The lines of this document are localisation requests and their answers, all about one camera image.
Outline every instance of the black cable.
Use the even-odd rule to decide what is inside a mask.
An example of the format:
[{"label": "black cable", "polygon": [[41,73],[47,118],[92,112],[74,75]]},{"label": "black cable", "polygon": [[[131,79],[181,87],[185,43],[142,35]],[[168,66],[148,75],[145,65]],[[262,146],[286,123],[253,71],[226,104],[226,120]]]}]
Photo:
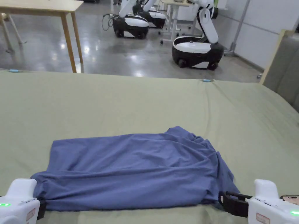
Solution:
[{"label": "black cable", "polygon": [[[107,28],[107,29],[104,29],[104,26],[103,26],[103,20],[104,20],[105,16],[109,16],[109,17],[110,17],[109,20],[108,20],[108,28]],[[113,19],[114,19],[115,17],[117,17],[117,16],[118,16],[118,15],[116,15],[116,14],[112,14],[112,13],[103,15],[103,19],[102,19],[102,28],[103,28],[104,31],[107,31],[110,27],[112,27],[112,25],[113,25]]]}]

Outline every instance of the bed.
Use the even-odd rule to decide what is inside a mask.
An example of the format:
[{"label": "bed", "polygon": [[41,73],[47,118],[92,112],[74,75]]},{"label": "bed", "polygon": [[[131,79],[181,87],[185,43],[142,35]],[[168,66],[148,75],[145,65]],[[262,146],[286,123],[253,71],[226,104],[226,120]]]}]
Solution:
[{"label": "bed", "polygon": [[[46,170],[53,140],[160,133],[181,126],[211,141],[243,194],[256,178],[298,194],[299,114],[255,83],[0,71],[0,195]],[[247,223],[212,206],[46,212],[40,224]]]}]

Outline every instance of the table leg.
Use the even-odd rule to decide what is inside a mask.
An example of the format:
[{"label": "table leg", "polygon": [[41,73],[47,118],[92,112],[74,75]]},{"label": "table leg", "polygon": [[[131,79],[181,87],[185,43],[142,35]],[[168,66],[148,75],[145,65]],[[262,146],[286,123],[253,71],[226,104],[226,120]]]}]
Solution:
[{"label": "table leg", "polygon": [[17,30],[17,27],[16,27],[16,25],[15,25],[15,22],[13,21],[12,17],[11,17],[9,14],[7,14],[7,17],[9,18],[9,20],[11,21],[11,24],[13,25],[13,29],[14,29],[14,31],[15,31],[15,34],[16,34],[16,37],[17,37],[17,39],[18,39],[19,44],[24,44],[24,43],[26,43],[27,41],[25,41],[25,42],[22,41],[22,39],[21,39],[21,37],[20,37],[20,35],[19,35],[19,32],[18,32],[18,30]]},{"label": "table leg", "polygon": [[174,19],[173,19],[173,29],[172,29],[172,34],[171,34],[171,40],[173,41],[176,37],[176,24],[178,22],[178,15],[179,15],[179,7],[178,6],[173,6],[173,10],[175,11],[174,14]]},{"label": "table leg", "polygon": [[81,44],[80,44],[80,39],[79,39],[79,32],[78,32],[78,26],[77,26],[75,12],[71,13],[71,15],[72,15],[72,21],[73,21],[73,26],[74,26],[74,30],[75,30],[75,37],[76,37],[76,42],[77,42],[77,47],[78,47],[78,52],[79,52],[80,63],[83,64]]},{"label": "table leg", "polygon": [[7,27],[6,27],[6,24],[4,22],[4,19],[3,19],[3,16],[2,14],[0,13],[0,23],[2,24],[3,26],[3,31],[4,31],[4,38],[6,40],[6,44],[7,44],[7,48],[8,50],[10,51],[13,51],[13,47],[11,45],[11,42],[10,42],[10,39],[9,39],[9,34],[8,34],[8,30],[7,30]]},{"label": "table leg", "polygon": [[171,29],[172,15],[173,15],[173,6],[170,5],[170,13],[169,13],[169,19],[168,19],[168,26],[167,26],[167,31],[169,33],[170,33],[170,29]]},{"label": "table leg", "polygon": [[193,25],[191,27],[191,34],[194,35],[195,26],[196,26],[197,18],[195,17],[193,20]]},{"label": "table leg", "polygon": [[71,43],[71,38],[70,38],[70,33],[68,31],[68,22],[66,20],[66,15],[67,15],[66,13],[61,13],[60,17],[61,17],[61,21],[62,21],[62,26],[63,26],[64,36],[65,36],[65,40],[66,40],[66,45],[68,47],[68,55],[70,57],[72,70],[73,70],[73,73],[77,73],[74,54],[73,54],[73,49],[72,49],[72,43]]},{"label": "table leg", "polygon": [[167,33],[167,34],[170,33],[170,31],[171,31],[172,15],[173,15],[173,7],[172,7],[172,5],[170,5],[170,12],[169,12],[169,18],[168,18],[167,28],[165,28],[166,26],[164,26],[163,30],[159,31],[160,33]]}]

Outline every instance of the green indicator light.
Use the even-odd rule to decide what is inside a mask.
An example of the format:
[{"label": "green indicator light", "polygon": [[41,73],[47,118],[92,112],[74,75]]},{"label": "green indicator light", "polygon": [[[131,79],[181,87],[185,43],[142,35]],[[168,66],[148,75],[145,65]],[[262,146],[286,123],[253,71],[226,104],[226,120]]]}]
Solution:
[{"label": "green indicator light", "polygon": [[0,203],[0,206],[8,207],[8,206],[11,206],[11,204],[8,204],[8,203]]},{"label": "green indicator light", "polygon": [[293,215],[299,215],[299,211],[291,211],[291,214],[293,214]]}]

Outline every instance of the blue clip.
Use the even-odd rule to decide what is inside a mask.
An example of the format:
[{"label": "blue clip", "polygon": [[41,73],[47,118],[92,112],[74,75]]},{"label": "blue clip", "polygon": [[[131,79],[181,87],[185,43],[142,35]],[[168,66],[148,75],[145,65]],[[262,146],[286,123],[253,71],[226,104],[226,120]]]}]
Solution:
[{"label": "blue clip", "polygon": [[202,81],[203,81],[203,82],[212,82],[213,79],[203,79]]},{"label": "blue clip", "polygon": [[10,69],[9,72],[19,72],[17,69]]}]

